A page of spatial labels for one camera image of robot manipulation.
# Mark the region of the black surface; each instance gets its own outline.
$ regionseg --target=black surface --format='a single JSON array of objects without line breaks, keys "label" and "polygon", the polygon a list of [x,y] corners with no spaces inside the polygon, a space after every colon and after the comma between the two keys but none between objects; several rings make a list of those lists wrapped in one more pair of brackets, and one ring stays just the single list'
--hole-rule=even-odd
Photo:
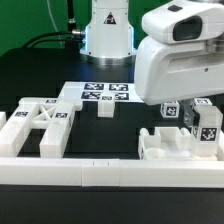
[{"label": "black surface", "polygon": [[[133,68],[88,64],[63,50],[14,49],[0,58],[0,111],[10,116],[26,96],[57,97],[65,81],[133,82]],[[223,110],[223,96],[212,102]],[[137,158],[140,128],[183,126],[182,112],[162,119],[159,106],[116,103],[113,119],[96,112],[92,102],[77,113],[65,157]],[[20,156],[39,157],[43,134],[32,131]],[[223,224],[223,206],[223,189],[0,186],[0,224]]]}]

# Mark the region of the green wall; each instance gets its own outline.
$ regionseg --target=green wall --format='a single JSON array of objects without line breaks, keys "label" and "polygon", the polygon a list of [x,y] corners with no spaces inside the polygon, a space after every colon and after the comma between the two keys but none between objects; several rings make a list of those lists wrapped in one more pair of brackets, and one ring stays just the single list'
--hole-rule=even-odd
[{"label": "green wall", "polygon": [[[59,30],[67,29],[66,0],[50,0]],[[142,15],[165,4],[167,0],[130,0],[129,21],[135,28],[135,45],[144,37],[141,29]],[[76,21],[80,28],[91,19],[91,0],[74,0]],[[9,49],[21,47],[29,39],[53,32],[46,0],[0,0],[0,55]],[[38,45],[60,47],[58,43]]]}]

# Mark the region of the white plastic block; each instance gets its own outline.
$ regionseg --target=white plastic block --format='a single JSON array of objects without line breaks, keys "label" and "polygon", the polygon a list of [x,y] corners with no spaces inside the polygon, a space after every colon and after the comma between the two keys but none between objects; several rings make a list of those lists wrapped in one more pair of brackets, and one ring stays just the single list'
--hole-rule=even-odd
[{"label": "white plastic block", "polygon": [[0,158],[0,184],[81,186],[82,160]]},{"label": "white plastic block", "polygon": [[190,159],[191,134],[177,127],[156,127],[155,134],[140,131],[138,153],[140,159]]},{"label": "white plastic block", "polygon": [[39,105],[20,104],[0,131],[0,157],[16,157],[31,128],[30,120],[39,113]]},{"label": "white plastic block", "polygon": [[119,186],[119,160],[90,160],[82,165],[82,186]]},{"label": "white plastic block", "polygon": [[59,102],[40,143],[42,158],[62,158],[74,121],[73,102]]},{"label": "white plastic block", "polygon": [[115,93],[106,92],[101,93],[98,101],[98,117],[110,117],[114,116],[115,109]]},{"label": "white plastic block", "polygon": [[195,110],[200,121],[192,128],[192,152],[200,156],[216,155],[223,115],[215,106],[195,106]]},{"label": "white plastic block", "polygon": [[163,118],[178,118],[179,117],[180,104],[177,101],[162,103],[160,113]]},{"label": "white plastic block", "polygon": [[193,108],[196,106],[212,106],[212,102],[209,98],[194,98]]},{"label": "white plastic block", "polygon": [[6,114],[5,112],[0,112],[0,131],[6,123]]},{"label": "white plastic block", "polygon": [[121,187],[224,187],[217,161],[121,160]]}]

